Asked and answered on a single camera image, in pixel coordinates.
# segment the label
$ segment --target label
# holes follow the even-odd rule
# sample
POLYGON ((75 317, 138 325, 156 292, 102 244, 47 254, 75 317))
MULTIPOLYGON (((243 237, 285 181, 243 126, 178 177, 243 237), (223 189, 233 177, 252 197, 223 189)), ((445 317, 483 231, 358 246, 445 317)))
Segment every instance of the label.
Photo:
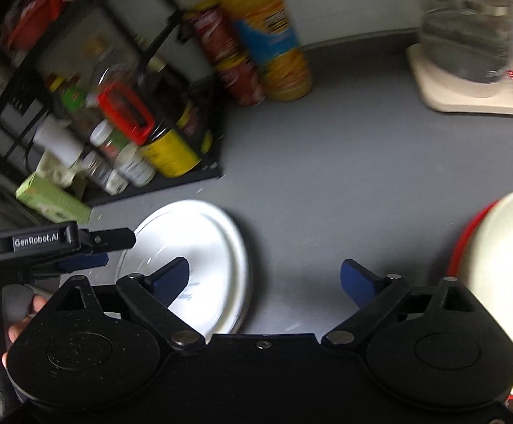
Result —
MULTIPOLYGON (((184 130, 184 126, 190 122, 191 107, 186 107, 182 117, 178 120, 178 127, 184 130)), ((202 153, 207 153, 211 147, 213 137, 211 132, 205 133, 202 153)), ((167 178, 175 178, 184 175, 198 165, 200 159, 184 140, 174 131, 170 130, 158 140, 141 148, 142 155, 162 175, 167 178)))
POLYGON ((113 129, 111 134, 109 134, 109 137, 107 137, 107 139, 99 146, 99 148, 109 160, 113 161, 117 159, 119 153, 122 152, 128 144, 129 139, 127 139, 117 129, 113 129))
POLYGON ((13 250, 42 245, 45 243, 60 242, 60 233, 46 233, 42 235, 24 235, 13 237, 13 250))
POLYGON ((136 187, 144 187, 148 182, 153 179, 155 169, 147 161, 139 156, 139 153, 135 152, 129 161, 119 163, 117 168, 119 172, 123 174, 133 185, 136 187))
POLYGON ((235 26, 272 97, 310 81, 307 62, 281 0, 249 13, 237 20, 235 26))
POLYGON ((110 195, 119 194, 127 188, 127 181, 114 171, 95 151, 91 151, 82 161, 92 181, 110 195))
POLYGON ((278 0, 260 11, 235 22, 244 44, 258 65, 266 65, 278 56, 297 48, 298 38, 286 16, 284 3, 278 0))

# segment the green box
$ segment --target green box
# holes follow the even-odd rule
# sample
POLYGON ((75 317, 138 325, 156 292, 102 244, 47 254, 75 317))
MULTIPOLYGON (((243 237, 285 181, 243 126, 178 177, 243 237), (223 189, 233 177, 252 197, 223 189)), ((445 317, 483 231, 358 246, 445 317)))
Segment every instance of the green box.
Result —
POLYGON ((75 220, 87 224, 90 221, 89 206, 36 174, 32 174, 17 188, 15 197, 54 223, 75 220))

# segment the red lid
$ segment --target red lid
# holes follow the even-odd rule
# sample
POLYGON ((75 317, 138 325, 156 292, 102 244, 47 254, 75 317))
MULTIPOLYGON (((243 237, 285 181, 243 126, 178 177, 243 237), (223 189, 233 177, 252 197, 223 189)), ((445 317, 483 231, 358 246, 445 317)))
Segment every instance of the red lid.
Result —
POLYGON ((133 89, 122 81, 107 83, 97 96, 99 107, 131 142, 144 145, 154 130, 154 116, 133 89))

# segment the metal screw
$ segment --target metal screw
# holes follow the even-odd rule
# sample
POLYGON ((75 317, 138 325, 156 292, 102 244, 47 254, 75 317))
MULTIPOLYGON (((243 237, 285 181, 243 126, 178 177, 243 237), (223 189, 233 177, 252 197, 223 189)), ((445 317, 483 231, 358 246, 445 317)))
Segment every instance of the metal screw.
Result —
POLYGON ((270 349, 272 347, 272 343, 266 340, 260 340, 256 343, 256 347, 259 349, 270 349))
POLYGON ((354 335, 350 331, 335 330, 327 334, 327 339, 335 345, 351 344, 354 341, 354 335))
POLYGON ((192 330, 182 330, 172 335, 172 341, 180 347, 186 347, 199 341, 199 334, 192 330))

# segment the yellow bottle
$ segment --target yellow bottle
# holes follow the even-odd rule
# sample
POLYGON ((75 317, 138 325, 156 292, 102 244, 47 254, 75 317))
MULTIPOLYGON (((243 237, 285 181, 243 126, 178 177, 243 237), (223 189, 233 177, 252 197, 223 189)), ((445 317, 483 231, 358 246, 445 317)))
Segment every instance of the yellow bottle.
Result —
POLYGON ((311 73, 282 0, 218 0, 257 63, 269 98, 296 100, 311 89, 311 73))

